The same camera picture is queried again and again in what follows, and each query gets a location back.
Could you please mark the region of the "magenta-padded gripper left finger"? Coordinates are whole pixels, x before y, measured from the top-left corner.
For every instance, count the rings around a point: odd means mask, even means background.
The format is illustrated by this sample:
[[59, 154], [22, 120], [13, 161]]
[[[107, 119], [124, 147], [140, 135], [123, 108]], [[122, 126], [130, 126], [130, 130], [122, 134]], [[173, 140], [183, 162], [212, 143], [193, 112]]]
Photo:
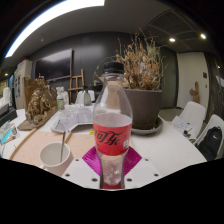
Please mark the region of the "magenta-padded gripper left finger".
[[101, 173], [100, 159], [92, 147], [82, 158], [75, 158], [62, 177], [84, 188], [99, 189]]

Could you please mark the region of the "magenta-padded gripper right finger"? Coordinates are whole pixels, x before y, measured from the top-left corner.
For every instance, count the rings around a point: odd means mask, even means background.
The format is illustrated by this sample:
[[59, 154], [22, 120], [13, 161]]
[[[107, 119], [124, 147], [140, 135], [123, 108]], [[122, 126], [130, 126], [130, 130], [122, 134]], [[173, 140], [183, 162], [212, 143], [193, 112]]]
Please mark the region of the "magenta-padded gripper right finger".
[[132, 147], [129, 147], [123, 161], [122, 189], [140, 188], [159, 180], [161, 177], [161, 173], [149, 157], [142, 157]]

